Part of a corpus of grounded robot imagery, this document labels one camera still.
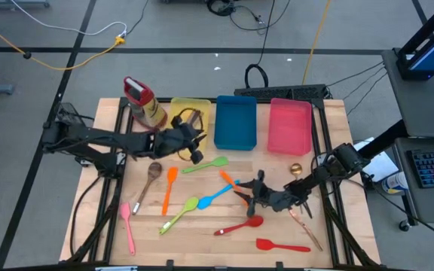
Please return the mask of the black power strip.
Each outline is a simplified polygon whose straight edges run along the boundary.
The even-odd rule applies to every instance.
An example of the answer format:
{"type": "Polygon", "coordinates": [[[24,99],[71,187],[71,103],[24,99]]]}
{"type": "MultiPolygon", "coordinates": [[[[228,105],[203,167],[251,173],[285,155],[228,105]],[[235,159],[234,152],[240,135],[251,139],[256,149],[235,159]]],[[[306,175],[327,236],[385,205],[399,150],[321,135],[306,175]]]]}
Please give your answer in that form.
{"type": "Polygon", "coordinates": [[[235,96],[251,96],[256,99],[328,99],[331,97],[325,84],[293,85],[283,87],[242,88],[234,90],[235,96]]]}

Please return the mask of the short orange silicone spatula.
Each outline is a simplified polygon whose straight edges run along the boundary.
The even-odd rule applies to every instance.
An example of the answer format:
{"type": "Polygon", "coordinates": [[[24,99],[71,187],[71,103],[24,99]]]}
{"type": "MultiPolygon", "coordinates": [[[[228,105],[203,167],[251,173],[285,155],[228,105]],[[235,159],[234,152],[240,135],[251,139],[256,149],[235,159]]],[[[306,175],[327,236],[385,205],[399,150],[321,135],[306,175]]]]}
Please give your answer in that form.
{"type": "Polygon", "coordinates": [[[234,181],[234,179],[229,176],[224,170],[220,169],[219,174],[227,183],[232,186],[235,192],[241,192],[241,189],[237,186],[237,183],[234,181]]]}

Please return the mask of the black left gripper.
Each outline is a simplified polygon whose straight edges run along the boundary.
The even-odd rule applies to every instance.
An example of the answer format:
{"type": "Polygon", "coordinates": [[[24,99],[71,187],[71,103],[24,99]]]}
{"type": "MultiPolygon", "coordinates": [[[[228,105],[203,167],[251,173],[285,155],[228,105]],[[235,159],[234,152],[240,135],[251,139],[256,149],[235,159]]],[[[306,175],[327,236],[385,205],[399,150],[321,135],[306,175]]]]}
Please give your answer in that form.
{"type": "Polygon", "coordinates": [[[189,150],[190,161],[197,165],[203,154],[198,150],[200,142],[206,138],[203,129],[196,129],[176,116],[171,121],[172,129],[165,129],[156,132],[153,143],[153,159],[159,159],[180,152],[189,150]]]}

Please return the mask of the pink silicone spatula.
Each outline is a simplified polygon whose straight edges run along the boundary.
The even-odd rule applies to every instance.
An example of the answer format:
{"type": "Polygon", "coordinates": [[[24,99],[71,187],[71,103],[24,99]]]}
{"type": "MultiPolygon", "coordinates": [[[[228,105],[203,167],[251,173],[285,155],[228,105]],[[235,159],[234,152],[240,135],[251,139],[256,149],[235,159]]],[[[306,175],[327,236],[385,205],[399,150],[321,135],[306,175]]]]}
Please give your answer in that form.
{"type": "Polygon", "coordinates": [[[133,236],[132,236],[131,227],[130,227],[131,211],[130,211],[130,204],[128,202],[121,204],[120,213],[121,213],[122,219],[125,222],[129,252],[131,255],[135,255],[136,254],[136,248],[134,245],[133,236]]]}

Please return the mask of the grey trolley base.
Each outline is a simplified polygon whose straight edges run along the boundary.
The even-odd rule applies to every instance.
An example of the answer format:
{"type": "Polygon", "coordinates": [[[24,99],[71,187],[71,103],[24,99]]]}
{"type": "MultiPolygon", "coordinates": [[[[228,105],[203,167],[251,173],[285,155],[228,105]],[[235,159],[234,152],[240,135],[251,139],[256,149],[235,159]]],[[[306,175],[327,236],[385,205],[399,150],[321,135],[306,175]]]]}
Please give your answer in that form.
{"type": "Polygon", "coordinates": [[[50,2],[48,0],[0,0],[0,7],[23,7],[23,6],[36,6],[41,5],[45,8],[50,7],[50,2]]]}

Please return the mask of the gold metal spoon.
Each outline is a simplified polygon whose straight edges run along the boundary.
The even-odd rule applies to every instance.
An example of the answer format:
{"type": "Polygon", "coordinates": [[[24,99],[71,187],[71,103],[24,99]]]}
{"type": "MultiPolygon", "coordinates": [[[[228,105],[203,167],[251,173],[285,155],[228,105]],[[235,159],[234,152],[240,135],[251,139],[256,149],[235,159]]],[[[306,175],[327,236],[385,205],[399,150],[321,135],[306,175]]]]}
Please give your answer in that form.
{"type": "Polygon", "coordinates": [[[289,171],[295,177],[295,180],[298,180],[303,172],[302,166],[299,163],[293,163],[290,166],[289,171]]]}

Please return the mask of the blue plastic bin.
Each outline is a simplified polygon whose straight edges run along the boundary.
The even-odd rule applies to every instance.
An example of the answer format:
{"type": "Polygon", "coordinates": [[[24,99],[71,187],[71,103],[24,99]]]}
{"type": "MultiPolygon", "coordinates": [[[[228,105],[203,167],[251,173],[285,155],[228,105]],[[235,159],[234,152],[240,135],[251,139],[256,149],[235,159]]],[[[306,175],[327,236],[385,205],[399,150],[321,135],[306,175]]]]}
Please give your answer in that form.
{"type": "Polygon", "coordinates": [[[214,144],[218,149],[251,151],[257,145],[257,100],[251,96],[218,96],[214,144]]]}

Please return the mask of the grey equipment cart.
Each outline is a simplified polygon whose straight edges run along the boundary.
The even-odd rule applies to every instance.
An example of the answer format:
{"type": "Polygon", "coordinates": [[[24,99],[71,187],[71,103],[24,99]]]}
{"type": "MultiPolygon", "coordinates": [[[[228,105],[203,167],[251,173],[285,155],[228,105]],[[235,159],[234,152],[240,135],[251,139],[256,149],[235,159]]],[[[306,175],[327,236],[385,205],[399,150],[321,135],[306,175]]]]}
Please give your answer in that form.
{"type": "Polygon", "coordinates": [[[385,50],[381,56],[401,119],[359,152],[365,158],[372,158],[393,148],[409,187],[403,203],[416,218],[434,223],[434,187],[422,188],[418,184],[416,166],[411,159],[412,151],[434,151],[434,76],[427,81],[405,81],[399,73],[395,52],[385,50]]]}

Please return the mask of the brown wooden spoon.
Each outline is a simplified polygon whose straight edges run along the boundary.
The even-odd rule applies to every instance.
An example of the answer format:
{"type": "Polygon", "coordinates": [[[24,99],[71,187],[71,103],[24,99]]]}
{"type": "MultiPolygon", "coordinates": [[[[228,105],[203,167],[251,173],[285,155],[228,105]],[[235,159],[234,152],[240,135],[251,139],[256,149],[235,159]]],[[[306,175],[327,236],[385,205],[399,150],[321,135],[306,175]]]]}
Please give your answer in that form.
{"type": "Polygon", "coordinates": [[[144,200],[145,195],[147,194],[150,185],[152,184],[152,182],[154,180],[156,180],[157,178],[160,177],[162,170],[163,170],[163,167],[158,162],[153,162],[149,165],[148,171],[147,171],[146,184],[145,184],[142,192],[139,195],[139,198],[137,199],[137,201],[136,201],[136,203],[132,209],[132,215],[135,215],[138,212],[139,207],[141,206],[142,201],[144,200]]]}

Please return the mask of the long orange silicone spatula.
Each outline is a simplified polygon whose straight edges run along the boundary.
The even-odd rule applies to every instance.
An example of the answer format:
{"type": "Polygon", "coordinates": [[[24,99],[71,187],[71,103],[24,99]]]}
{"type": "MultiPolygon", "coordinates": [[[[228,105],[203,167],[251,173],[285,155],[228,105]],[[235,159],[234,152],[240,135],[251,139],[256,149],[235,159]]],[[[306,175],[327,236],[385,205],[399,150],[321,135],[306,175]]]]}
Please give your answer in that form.
{"type": "Polygon", "coordinates": [[[163,205],[162,205],[162,210],[161,210],[161,214],[163,216],[165,216],[167,214],[168,205],[169,205],[169,201],[170,201],[170,194],[171,194],[171,190],[172,190],[172,185],[173,185],[173,182],[177,178],[178,172],[179,172],[179,169],[177,167],[171,167],[171,168],[169,168],[169,170],[167,172],[167,190],[165,193],[165,197],[164,197],[164,201],[163,201],[163,205]]]}

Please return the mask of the black mesh control box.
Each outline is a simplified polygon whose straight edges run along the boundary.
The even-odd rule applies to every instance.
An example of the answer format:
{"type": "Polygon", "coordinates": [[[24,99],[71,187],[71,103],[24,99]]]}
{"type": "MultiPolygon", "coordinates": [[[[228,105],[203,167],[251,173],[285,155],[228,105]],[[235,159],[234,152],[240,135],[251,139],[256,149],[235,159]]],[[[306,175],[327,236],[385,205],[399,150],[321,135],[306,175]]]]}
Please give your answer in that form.
{"type": "Polygon", "coordinates": [[[91,120],[91,117],[79,114],[72,103],[61,102],[56,110],[56,123],[59,128],[60,141],[66,138],[70,127],[86,127],[84,119],[91,120]]]}

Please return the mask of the green silicone spoon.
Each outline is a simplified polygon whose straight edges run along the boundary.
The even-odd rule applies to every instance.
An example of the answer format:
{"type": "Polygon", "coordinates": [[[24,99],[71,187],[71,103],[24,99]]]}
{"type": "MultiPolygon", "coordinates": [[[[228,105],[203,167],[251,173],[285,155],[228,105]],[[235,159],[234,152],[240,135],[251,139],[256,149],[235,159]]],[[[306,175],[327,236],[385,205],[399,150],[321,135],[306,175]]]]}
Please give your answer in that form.
{"type": "Polygon", "coordinates": [[[198,203],[199,199],[197,197],[189,198],[182,207],[182,210],[159,229],[159,234],[165,234],[185,213],[194,211],[198,203]]]}

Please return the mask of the black aluminium table frame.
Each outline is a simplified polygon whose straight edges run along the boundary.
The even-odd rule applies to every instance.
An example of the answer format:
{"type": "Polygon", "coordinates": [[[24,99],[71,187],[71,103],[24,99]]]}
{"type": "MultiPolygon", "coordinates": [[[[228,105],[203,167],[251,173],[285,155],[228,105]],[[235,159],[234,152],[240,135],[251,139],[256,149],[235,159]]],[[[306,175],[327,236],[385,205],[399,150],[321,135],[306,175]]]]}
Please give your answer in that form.
{"type": "MultiPolygon", "coordinates": [[[[138,212],[130,218],[136,254],[128,248],[125,222],[121,217],[109,221],[103,228],[94,257],[107,259],[111,265],[136,266],[144,269],[164,269],[168,260],[175,268],[188,270],[194,266],[211,269],[243,268],[244,271],[257,269],[327,269],[332,266],[330,241],[326,229],[325,213],[319,189],[314,189],[304,208],[295,207],[302,221],[319,240],[323,251],[311,241],[303,228],[294,221],[288,211],[275,212],[271,208],[258,207],[258,215],[264,222],[259,227],[241,227],[221,236],[214,232],[246,221],[246,206],[241,198],[231,191],[216,197],[212,204],[200,210],[185,213],[165,234],[159,229],[184,206],[191,197],[198,199],[211,196],[227,186],[220,176],[224,170],[234,180],[243,182],[254,179],[258,170],[264,170],[265,184],[275,190],[281,189],[293,177],[289,171],[293,163],[302,165],[308,175],[313,157],[273,154],[267,150],[270,107],[257,107],[257,145],[251,151],[219,150],[208,139],[203,163],[216,157],[227,157],[229,164],[222,167],[209,166],[191,173],[179,172],[172,185],[167,214],[161,214],[167,190],[167,179],[159,177],[152,182],[138,212]],[[256,247],[256,239],[269,239],[279,245],[298,245],[311,252],[290,251],[274,248],[270,251],[256,247]]],[[[129,160],[122,183],[121,202],[135,202],[146,181],[150,160],[147,158],[129,160]]]]}

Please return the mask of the red silicone spoon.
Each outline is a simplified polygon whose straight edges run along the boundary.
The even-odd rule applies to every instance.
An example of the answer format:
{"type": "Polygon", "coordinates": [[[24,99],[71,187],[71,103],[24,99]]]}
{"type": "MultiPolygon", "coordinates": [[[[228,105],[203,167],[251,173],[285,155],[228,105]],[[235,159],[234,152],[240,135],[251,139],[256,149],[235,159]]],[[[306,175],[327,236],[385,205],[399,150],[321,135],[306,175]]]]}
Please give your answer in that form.
{"type": "Polygon", "coordinates": [[[263,224],[263,222],[264,222],[264,219],[262,216],[254,215],[251,218],[248,218],[245,222],[243,222],[241,224],[217,230],[214,232],[213,235],[214,236],[221,236],[221,235],[224,235],[224,234],[229,233],[231,231],[238,230],[241,227],[259,227],[263,224]]]}

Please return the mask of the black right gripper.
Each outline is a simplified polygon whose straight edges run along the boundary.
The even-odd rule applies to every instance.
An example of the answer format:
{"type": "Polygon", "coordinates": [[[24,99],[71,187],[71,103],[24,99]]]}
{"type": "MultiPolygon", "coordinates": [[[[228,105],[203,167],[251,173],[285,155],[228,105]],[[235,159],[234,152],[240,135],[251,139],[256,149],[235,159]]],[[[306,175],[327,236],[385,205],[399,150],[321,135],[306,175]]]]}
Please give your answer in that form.
{"type": "Polygon", "coordinates": [[[304,188],[297,182],[292,182],[284,190],[273,190],[264,182],[264,170],[259,169],[257,178],[251,181],[239,183],[239,187],[251,189],[252,195],[234,191],[248,205],[246,215],[252,217],[255,214],[257,204],[262,207],[270,206],[275,212],[290,209],[293,205],[300,205],[304,201],[304,188]]]}

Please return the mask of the yellow plastic bin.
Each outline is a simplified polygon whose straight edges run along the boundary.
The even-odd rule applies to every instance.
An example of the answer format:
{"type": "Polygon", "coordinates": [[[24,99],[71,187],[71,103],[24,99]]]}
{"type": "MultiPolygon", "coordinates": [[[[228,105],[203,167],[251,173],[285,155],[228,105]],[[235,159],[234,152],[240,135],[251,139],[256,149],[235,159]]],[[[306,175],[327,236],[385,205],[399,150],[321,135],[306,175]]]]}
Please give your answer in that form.
{"type": "Polygon", "coordinates": [[[203,154],[206,150],[206,145],[208,142],[207,133],[209,132],[209,116],[211,109],[211,102],[207,99],[191,99],[191,98],[182,98],[182,97],[174,97],[171,99],[169,108],[167,109],[168,121],[166,124],[166,128],[171,128],[170,121],[179,113],[182,113],[181,118],[186,121],[191,114],[191,109],[196,109],[200,111],[200,116],[202,119],[202,123],[199,120],[194,122],[194,128],[202,129],[206,138],[204,138],[199,145],[198,150],[203,154]]]}

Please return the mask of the pink plastic bin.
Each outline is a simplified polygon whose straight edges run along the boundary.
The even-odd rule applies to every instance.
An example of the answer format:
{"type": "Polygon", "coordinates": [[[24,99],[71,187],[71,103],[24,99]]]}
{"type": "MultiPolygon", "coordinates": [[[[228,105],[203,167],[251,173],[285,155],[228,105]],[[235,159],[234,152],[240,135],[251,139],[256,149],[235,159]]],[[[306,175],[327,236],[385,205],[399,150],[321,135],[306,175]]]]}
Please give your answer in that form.
{"type": "Polygon", "coordinates": [[[272,98],[267,149],[277,154],[308,154],[312,145],[311,115],[309,102],[272,98]]]}

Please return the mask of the green silicone spatula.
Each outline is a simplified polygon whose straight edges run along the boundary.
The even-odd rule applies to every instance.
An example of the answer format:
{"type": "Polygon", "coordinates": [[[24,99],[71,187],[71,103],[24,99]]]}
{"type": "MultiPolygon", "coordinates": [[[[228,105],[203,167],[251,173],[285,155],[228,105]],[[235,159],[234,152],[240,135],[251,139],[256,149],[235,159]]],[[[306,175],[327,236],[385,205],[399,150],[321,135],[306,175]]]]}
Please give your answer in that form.
{"type": "Polygon", "coordinates": [[[199,165],[196,165],[193,167],[189,167],[187,169],[183,169],[181,171],[181,173],[186,174],[186,173],[190,173],[190,172],[195,172],[195,171],[200,170],[200,169],[204,169],[204,168],[209,167],[209,166],[222,167],[222,166],[226,166],[228,164],[229,164],[228,158],[221,156],[221,157],[216,157],[211,162],[203,163],[203,164],[199,164],[199,165]]]}

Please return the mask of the red silicone spatula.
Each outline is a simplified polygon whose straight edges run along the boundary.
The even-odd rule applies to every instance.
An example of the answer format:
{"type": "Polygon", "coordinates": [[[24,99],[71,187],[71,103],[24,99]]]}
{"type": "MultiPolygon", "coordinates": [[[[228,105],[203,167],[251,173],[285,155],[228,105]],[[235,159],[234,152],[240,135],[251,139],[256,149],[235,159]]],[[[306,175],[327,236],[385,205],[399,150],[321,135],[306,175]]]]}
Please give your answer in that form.
{"type": "Polygon", "coordinates": [[[279,245],[275,244],[269,239],[256,239],[255,245],[258,249],[264,251],[270,251],[274,248],[286,249],[290,251],[299,251],[299,252],[311,252],[311,249],[305,246],[298,245],[279,245]]]}

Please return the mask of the blue silicone spatula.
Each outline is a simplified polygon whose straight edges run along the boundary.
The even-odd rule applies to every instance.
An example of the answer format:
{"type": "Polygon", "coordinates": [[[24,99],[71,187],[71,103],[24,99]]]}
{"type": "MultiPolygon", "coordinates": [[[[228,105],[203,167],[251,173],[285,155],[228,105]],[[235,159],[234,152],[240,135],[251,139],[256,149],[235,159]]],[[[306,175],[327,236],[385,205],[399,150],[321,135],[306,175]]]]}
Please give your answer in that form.
{"type": "Polygon", "coordinates": [[[204,196],[202,198],[199,199],[199,203],[197,204],[197,208],[200,210],[203,210],[207,207],[209,207],[212,204],[212,201],[218,197],[221,196],[223,193],[231,190],[233,188],[233,186],[231,184],[228,184],[227,186],[225,186],[224,188],[222,188],[220,191],[214,193],[211,196],[204,196]]]}

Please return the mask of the white and blue can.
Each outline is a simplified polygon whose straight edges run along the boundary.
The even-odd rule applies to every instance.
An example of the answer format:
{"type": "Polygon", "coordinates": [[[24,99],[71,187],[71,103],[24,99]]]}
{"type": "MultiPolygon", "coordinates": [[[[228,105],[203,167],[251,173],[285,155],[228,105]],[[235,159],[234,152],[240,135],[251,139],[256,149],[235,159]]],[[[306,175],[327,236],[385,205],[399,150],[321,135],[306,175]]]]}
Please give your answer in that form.
{"type": "Polygon", "coordinates": [[[408,182],[404,172],[397,172],[381,182],[381,187],[388,194],[401,193],[408,190],[408,182]]]}

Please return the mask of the white paper sheet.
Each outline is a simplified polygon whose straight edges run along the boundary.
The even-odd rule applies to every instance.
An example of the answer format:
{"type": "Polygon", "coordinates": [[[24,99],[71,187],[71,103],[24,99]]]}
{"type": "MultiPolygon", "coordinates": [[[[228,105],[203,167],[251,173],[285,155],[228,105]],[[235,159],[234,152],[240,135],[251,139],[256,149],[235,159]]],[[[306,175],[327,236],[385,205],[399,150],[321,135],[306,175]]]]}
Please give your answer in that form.
{"type": "Polygon", "coordinates": [[[381,151],[362,171],[371,176],[373,182],[378,183],[399,172],[399,168],[385,151],[381,151]]]}

